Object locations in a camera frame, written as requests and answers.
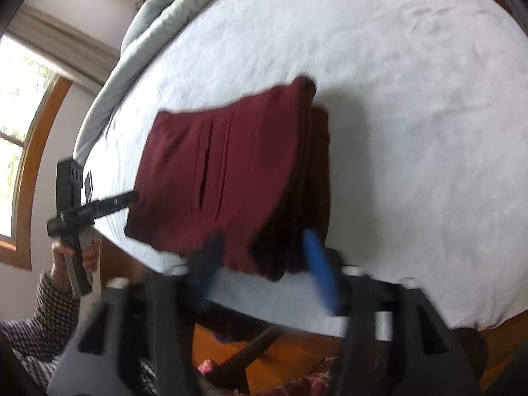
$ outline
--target curtain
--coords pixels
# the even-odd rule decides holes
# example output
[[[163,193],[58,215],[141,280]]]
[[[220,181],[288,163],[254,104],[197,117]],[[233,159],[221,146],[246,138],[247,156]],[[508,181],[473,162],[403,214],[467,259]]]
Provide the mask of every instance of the curtain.
[[[110,46],[33,7],[23,5],[7,35],[45,57],[65,76],[99,93],[119,55]]]

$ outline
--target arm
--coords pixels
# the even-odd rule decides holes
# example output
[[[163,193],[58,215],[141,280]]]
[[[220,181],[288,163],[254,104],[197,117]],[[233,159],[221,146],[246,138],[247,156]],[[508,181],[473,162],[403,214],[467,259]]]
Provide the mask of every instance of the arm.
[[[83,251],[86,271],[97,268],[100,243]],[[23,356],[50,362],[62,354],[79,320],[80,301],[71,295],[64,255],[73,251],[61,243],[53,245],[51,272],[40,275],[35,314],[28,320],[0,321],[0,331],[10,347]]]

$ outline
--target garment pocket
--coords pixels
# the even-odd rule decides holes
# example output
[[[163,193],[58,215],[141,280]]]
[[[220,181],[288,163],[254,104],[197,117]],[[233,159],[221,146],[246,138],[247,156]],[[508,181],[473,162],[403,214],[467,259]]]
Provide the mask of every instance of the garment pocket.
[[[209,155],[211,153],[211,141],[213,138],[213,121],[207,120],[202,123],[196,140],[196,164],[194,169],[194,194],[193,209],[201,210],[207,185],[209,170]]]

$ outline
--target white bed sheet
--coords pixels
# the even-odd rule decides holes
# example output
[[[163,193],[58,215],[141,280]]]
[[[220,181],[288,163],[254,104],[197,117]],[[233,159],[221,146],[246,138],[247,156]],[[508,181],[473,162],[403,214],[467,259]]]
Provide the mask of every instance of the white bed sheet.
[[[492,0],[215,0],[143,73],[93,147],[94,196],[132,189],[160,108],[224,104],[307,73],[329,111],[327,245],[378,279],[416,277],[452,326],[528,308],[528,38]],[[96,227],[157,271],[177,256]],[[223,270],[211,295],[325,334],[308,275]]]

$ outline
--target hand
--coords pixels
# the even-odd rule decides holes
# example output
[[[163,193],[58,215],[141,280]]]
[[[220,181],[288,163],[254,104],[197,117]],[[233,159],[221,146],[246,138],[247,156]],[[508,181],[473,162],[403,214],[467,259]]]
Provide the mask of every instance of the hand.
[[[82,251],[82,266],[87,272],[97,271],[99,254],[101,253],[102,238],[99,234],[94,235],[92,245]],[[62,290],[70,291],[70,279],[66,269],[64,256],[73,256],[75,251],[60,240],[53,242],[53,266],[51,267],[51,279],[55,285]]]

